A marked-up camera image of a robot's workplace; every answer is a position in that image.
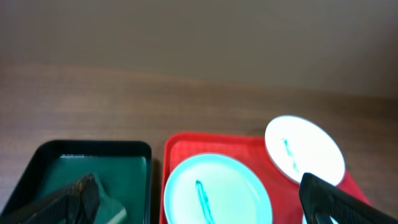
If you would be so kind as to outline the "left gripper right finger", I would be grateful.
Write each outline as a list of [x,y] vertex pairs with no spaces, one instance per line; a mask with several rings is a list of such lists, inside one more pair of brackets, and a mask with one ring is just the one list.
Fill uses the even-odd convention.
[[311,173],[304,173],[299,198],[307,224],[397,224],[397,219],[352,197]]

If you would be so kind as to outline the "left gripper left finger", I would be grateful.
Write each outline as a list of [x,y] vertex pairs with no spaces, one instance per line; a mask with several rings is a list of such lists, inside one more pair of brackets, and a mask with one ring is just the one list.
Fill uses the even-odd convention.
[[100,205],[100,190],[87,174],[50,195],[1,218],[1,223],[93,223]]

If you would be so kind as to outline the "green sponge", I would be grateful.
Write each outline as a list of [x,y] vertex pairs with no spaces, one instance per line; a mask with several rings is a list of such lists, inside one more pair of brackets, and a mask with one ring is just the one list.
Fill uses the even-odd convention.
[[127,220],[127,211],[124,205],[118,200],[111,198],[105,191],[97,174],[93,177],[99,190],[99,207],[96,213],[94,224],[122,224]]

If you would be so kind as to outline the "light blue plate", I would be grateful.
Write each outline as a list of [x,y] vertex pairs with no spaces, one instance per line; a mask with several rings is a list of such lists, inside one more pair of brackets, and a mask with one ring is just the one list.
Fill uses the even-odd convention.
[[[332,224],[339,224],[333,217],[330,217]],[[302,224],[307,224],[305,215],[302,217]]]
[[182,161],[166,181],[168,223],[272,223],[270,197],[258,176],[242,162],[221,154]]

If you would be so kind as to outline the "light blue plate front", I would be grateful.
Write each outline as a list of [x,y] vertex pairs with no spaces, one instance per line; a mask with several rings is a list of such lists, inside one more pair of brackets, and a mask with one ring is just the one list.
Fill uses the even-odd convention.
[[[332,224],[339,224],[333,217],[330,217]],[[307,224],[305,215],[302,217],[302,224]]]

